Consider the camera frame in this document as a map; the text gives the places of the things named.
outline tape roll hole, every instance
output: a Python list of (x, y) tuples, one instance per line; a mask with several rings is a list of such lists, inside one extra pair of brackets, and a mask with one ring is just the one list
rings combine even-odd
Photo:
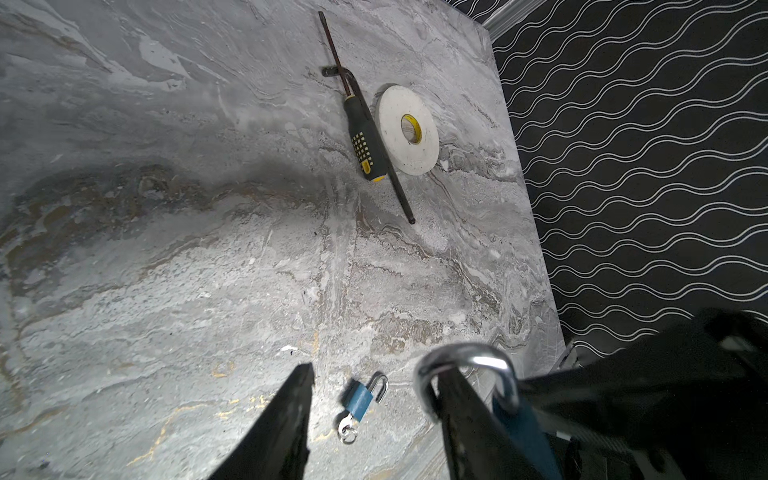
[(422, 141), (422, 126), (419, 125), (419, 122), (413, 115), (405, 114), (402, 116), (402, 119), (400, 119), (400, 129), (410, 144), (416, 145)]

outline black and yellow screwdriver handle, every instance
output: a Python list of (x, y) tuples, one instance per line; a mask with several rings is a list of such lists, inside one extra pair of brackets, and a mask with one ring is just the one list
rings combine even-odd
[(344, 101), (344, 111), (349, 119), (349, 137), (362, 174), (372, 182), (383, 179), (388, 173), (386, 147), (370, 117), (368, 106), (360, 101), (359, 96), (351, 95)]

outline open padlock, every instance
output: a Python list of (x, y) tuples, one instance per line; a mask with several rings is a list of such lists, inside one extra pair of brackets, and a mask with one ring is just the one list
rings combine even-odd
[(379, 394), (376, 396), (376, 403), (380, 403), (386, 393), (386, 387), (389, 380), (381, 372), (376, 372), (368, 382), (368, 386), (364, 386), (362, 383), (355, 380), (355, 385), (352, 388), (352, 395), (349, 396), (349, 400), (344, 407), (349, 414), (339, 422), (339, 439), (347, 445), (350, 445), (357, 440), (357, 429), (353, 426), (353, 423), (357, 421), (360, 423), (362, 417), (366, 414), (368, 406), (373, 400), (373, 390), (376, 385), (382, 382), (382, 387), (379, 390)]

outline gray marble tabletop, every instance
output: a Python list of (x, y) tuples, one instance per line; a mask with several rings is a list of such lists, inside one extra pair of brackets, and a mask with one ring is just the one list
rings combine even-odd
[[(440, 154), (366, 182), (316, 11), (376, 107)], [(306, 478), (388, 478), (427, 434), (413, 366), (563, 350), (488, 33), (439, 0), (0, 0), (0, 476), (206, 478), (293, 367)], [(340, 443), (351, 378), (389, 392)]]

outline white tape roll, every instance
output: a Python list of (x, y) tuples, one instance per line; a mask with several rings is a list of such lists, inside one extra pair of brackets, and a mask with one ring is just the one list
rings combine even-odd
[(398, 170), (421, 175), (435, 166), (440, 152), (437, 127), (416, 93), (400, 85), (387, 88), (376, 115), (382, 140)]

